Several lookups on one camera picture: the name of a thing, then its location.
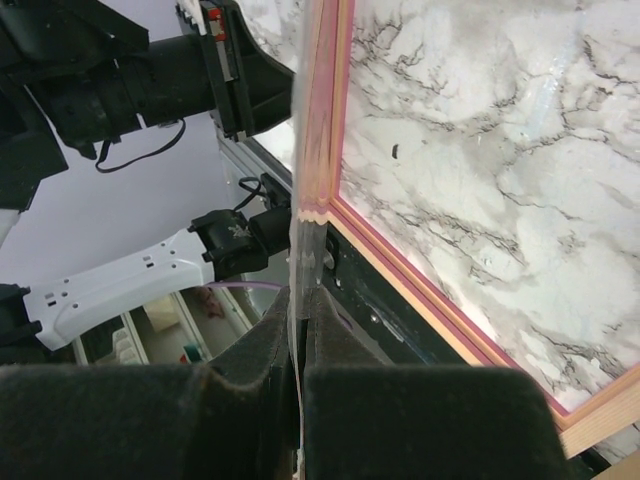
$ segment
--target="black cable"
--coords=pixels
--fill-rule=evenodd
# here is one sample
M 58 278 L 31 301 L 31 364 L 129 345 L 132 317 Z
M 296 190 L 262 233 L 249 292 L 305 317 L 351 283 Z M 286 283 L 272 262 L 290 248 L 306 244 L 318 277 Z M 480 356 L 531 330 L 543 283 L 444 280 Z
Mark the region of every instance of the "black cable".
M 257 185 L 254 188 L 251 188 L 249 185 L 247 185 L 248 182 L 256 182 Z M 247 192 L 249 192 L 249 195 L 247 195 L 247 198 L 245 198 L 233 209 L 234 212 L 237 212 L 238 210 L 241 210 L 247 205 L 249 205 L 251 200 L 253 200 L 256 197 L 267 196 L 265 193 L 262 192 L 262 181 L 259 178 L 242 177 L 240 180 L 238 180 L 238 186 L 243 190 L 246 190 Z
M 100 166 L 107 160 L 107 157 L 109 156 L 109 148 L 111 147 L 111 140 L 105 140 L 102 144 L 102 148 L 100 149 L 100 157 L 96 162 L 96 170 L 100 173 L 114 173 L 118 170 L 122 170 L 123 168 L 127 168 L 128 166 L 133 165 L 139 160 L 144 160 L 145 158 L 149 157 L 155 157 L 156 155 L 160 155 L 161 153 L 164 153 L 167 150 L 175 147 L 177 143 L 182 140 L 184 133 L 187 131 L 187 123 L 184 121 L 184 118 L 181 118 L 179 121 L 182 122 L 180 130 L 178 131 L 176 136 L 173 137 L 173 139 L 169 141 L 169 143 L 167 143 L 164 147 L 161 147 L 154 152 L 147 153 L 146 155 L 142 155 L 141 157 L 134 158 L 133 160 L 129 160 L 127 163 L 123 163 L 122 165 L 118 165 L 117 167 L 102 168 Z

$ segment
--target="white marble surface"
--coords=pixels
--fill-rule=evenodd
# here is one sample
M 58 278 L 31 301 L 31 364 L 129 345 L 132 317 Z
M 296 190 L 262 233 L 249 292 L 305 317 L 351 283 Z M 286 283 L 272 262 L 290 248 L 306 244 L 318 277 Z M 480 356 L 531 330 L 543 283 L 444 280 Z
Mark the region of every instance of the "white marble surface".
M 640 361 L 639 18 L 356 4 L 343 197 L 569 411 Z
M 298 32 L 304 0 L 237 0 L 253 38 L 262 49 L 292 71 L 298 70 Z M 295 133 L 287 120 L 253 137 L 289 170 Z
M 638 449 L 640 449 L 640 423 L 625 428 L 596 446 L 598 453 L 611 465 L 627 458 Z

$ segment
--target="white wall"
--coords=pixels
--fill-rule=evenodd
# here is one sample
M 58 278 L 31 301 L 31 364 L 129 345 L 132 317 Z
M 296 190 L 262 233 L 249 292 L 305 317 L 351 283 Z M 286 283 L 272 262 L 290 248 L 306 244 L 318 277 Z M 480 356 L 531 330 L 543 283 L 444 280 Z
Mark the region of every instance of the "white wall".
M 180 35 L 174 0 L 103 0 L 150 31 L 151 40 Z M 110 175 L 74 150 L 69 170 L 41 183 L 0 249 L 0 283 L 53 280 L 108 262 L 168 237 L 206 212 L 228 207 L 212 121 L 187 121 L 167 153 Z M 175 135 L 151 128 L 123 137 L 107 163 L 117 165 L 162 146 Z

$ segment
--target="screw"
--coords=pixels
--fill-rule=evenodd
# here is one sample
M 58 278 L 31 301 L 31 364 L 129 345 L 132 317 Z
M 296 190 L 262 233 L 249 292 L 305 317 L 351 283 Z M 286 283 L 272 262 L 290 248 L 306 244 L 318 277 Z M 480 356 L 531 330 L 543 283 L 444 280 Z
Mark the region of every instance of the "screw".
M 328 250 L 324 251 L 324 258 L 322 259 L 322 261 L 324 262 L 324 266 L 329 270 L 333 270 L 334 268 L 336 268 L 336 261 L 333 259 L 333 255 L 331 255 Z

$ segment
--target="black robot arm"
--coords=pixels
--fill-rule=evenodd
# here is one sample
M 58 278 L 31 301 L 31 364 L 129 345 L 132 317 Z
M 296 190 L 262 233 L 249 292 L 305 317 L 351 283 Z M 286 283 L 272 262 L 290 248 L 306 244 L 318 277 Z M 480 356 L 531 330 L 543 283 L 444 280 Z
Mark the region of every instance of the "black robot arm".
M 94 144 L 197 113 L 243 140 L 289 118 L 291 71 L 264 54 L 238 5 L 176 7 L 183 36 L 148 32 L 97 0 L 0 0 L 0 209 L 29 207 L 67 165 L 62 142 Z

